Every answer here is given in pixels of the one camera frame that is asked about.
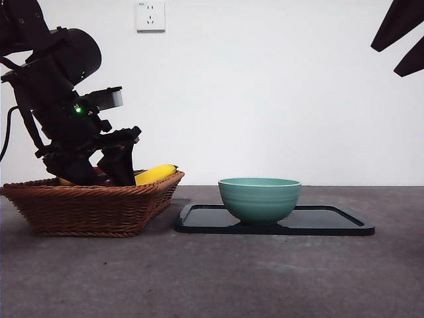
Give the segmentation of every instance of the green bowl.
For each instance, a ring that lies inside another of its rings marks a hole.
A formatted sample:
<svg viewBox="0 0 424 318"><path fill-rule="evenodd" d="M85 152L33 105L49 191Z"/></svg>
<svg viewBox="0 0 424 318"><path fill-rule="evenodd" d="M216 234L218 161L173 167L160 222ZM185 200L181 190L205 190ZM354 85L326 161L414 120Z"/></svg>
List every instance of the green bowl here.
<svg viewBox="0 0 424 318"><path fill-rule="evenodd" d="M251 225L271 225L287 217L299 199L301 183L272 178L232 178L218 181L225 208Z"/></svg>

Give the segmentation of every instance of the wicker basket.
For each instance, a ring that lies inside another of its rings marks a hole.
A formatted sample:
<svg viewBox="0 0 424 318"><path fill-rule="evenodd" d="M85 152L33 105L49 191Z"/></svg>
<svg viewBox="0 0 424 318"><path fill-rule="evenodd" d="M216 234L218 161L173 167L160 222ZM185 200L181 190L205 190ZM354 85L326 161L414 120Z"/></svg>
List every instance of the wicker basket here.
<svg viewBox="0 0 424 318"><path fill-rule="evenodd" d="M0 188L40 236L133 237L171 204L184 173L153 184L62 186L58 179Z"/></svg>

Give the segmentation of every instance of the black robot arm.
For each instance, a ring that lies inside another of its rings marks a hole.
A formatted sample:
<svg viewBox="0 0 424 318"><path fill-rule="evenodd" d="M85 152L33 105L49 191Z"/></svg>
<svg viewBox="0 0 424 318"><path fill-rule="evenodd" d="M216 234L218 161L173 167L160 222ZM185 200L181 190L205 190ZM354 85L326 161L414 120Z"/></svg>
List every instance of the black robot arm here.
<svg viewBox="0 0 424 318"><path fill-rule="evenodd" d="M17 66L6 55L32 50ZM138 142L138 127L109 132L112 126L98 116L100 110L120 106L121 87L79 96L74 86L101 65L94 39L82 30L49 30L36 0L0 3L0 62L11 69L2 82L15 92L24 119L47 171L79 185L96 184L97 172L89 157L101 150L98 166L118 186L135 184L131 152ZM51 140L44 145L34 118Z"/></svg>
<svg viewBox="0 0 424 318"><path fill-rule="evenodd" d="M393 0L371 47L382 51L424 21L423 0ZM406 76L424 69L424 38L396 66L394 72Z"/></svg>

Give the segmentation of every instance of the yellow banana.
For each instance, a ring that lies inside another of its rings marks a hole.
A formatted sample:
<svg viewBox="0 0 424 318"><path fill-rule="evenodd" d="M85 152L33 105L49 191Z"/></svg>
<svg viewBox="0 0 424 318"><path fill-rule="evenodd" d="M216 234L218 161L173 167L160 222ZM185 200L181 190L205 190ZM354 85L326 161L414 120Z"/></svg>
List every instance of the yellow banana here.
<svg viewBox="0 0 424 318"><path fill-rule="evenodd" d="M161 164L152 169L146 170L141 174L137 174L135 178L135 184L141 186L142 184L151 184L152 182L166 178L175 174L177 166L173 164Z"/></svg>
<svg viewBox="0 0 424 318"><path fill-rule="evenodd" d="M62 179L62 178L59 178L59 184L61 185L61 186L68 186L68 187L70 187L70 186L74 186L75 184L73 184L72 182L70 182L70 181L68 181L68 180L65 180L65 179Z"/></svg>

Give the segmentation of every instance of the green led light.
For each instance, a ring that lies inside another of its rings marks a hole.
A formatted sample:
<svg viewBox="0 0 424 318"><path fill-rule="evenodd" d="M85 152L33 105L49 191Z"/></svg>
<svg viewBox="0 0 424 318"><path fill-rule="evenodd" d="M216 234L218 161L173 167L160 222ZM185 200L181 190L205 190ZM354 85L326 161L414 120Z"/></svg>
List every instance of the green led light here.
<svg viewBox="0 0 424 318"><path fill-rule="evenodd" d="M78 104L74 105L74 109L77 113L82 113L82 108Z"/></svg>

